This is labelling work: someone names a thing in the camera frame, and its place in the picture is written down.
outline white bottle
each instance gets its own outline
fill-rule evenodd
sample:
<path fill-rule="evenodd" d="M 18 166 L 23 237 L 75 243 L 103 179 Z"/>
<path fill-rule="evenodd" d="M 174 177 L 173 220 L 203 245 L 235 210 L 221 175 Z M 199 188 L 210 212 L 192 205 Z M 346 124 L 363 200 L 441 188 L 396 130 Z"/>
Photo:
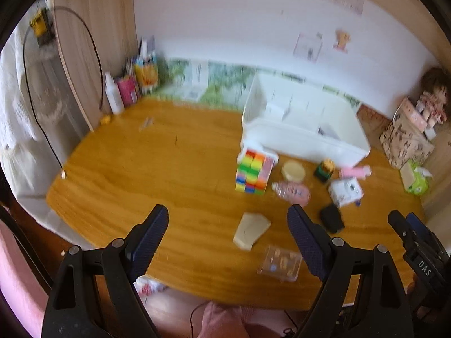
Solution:
<path fill-rule="evenodd" d="M 125 110 L 122 98 L 120 97 L 119 88 L 114 82 L 109 72 L 105 73 L 105 93 L 107 94 L 108 102 L 114 114 L 120 114 Z"/>

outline wooden desk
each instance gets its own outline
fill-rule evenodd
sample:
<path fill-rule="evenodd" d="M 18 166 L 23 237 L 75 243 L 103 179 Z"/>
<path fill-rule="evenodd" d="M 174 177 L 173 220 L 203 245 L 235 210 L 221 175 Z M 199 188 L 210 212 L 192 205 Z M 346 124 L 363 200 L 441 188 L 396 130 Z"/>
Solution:
<path fill-rule="evenodd" d="M 149 117 L 153 124 L 140 131 Z M 67 178 L 55 179 L 47 202 L 70 226 L 97 247 L 125 237 L 156 204 L 170 215 L 169 228 L 147 274 L 170 287 L 229 304 L 307 310 L 320 287 L 305 263 L 296 282 L 257 275 L 269 244 L 297 250 L 286 224 L 289 204 L 267 189 L 257 196 L 235 191 L 241 115 L 176 106 L 151 99 L 128 109 L 111 124 L 90 133 L 65 165 Z M 281 179 L 279 165 L 271 181 Z M 387 223 L 388 213 L 423 210 L 419 198 L 404 192 L 399 173 L 373 150 L 364 160 L 373 175 L 361 181 L 362 205 L 341 209 L 351 246 L 386 245 L 404 284 L 412 271 L 403 261 L 402 244 Z M 305 208 L 318 222 L 331 203 L 326 187 L 304 162 L 312 197 Z M 243 212 L 264 214 L 272 224 L 243 252 L 232 242 Z M 353 300 L 352 280 L 348 301 Z"/>

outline colorful building block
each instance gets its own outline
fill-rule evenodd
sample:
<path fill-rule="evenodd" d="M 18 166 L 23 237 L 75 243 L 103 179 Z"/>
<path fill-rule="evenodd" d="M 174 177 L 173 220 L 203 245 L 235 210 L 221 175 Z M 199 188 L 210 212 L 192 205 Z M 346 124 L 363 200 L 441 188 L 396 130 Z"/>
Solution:
<path fill-rule="evenodd" d="M 273 158 L 248 150 L 238 164 L 235 189 L 238 192 L 264 194 L 273 166 Z"/>

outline white storage container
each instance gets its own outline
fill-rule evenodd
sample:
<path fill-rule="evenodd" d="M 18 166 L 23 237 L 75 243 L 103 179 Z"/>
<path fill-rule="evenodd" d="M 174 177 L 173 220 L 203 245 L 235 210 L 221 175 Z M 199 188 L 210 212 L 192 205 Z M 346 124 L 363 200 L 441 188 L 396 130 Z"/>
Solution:
<path fill-rule="evenodd" d="M 347 101 L 273 75 L 255 76 L 242 122 L 243 140 L 314 163 L 352 167 L 370 152 Z"/>

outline metal screw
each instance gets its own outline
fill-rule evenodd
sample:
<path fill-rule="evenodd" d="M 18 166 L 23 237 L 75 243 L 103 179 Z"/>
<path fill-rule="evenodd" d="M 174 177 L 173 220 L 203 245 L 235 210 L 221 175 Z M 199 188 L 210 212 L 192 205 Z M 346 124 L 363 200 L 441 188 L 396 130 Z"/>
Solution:
<path fill-rule="evenodd" d="M 385 245 L 382 245 L 382 244 L 379 244 L 377 246 L 377 250 L 379 250 L 381 253 L 387 253 L 388 252 L 387 247 Z"/>
<path fill-rule="evenodd" d="M 120 248 L 123 245 L 124 241 L 123 239 L 114 239 L 111 245 L 113 248 Z"/>
<path fill-rule="evenodd" d="M 341 237 L 335 237 L 332 239 L 332 244 L 335 246 L 343 246 L 344 240 Z"/>
<path fill-rule="evenodd" d="M 70 255 L 75 255 L 75 254 L 77 254 L 79 251 L 80 251 L 80 248 L 79 248 L 78 246 L 74 245 L 74 246 L 72 246 L 72 247 L 69 249 L 69 254 L 70 254 Z"/>

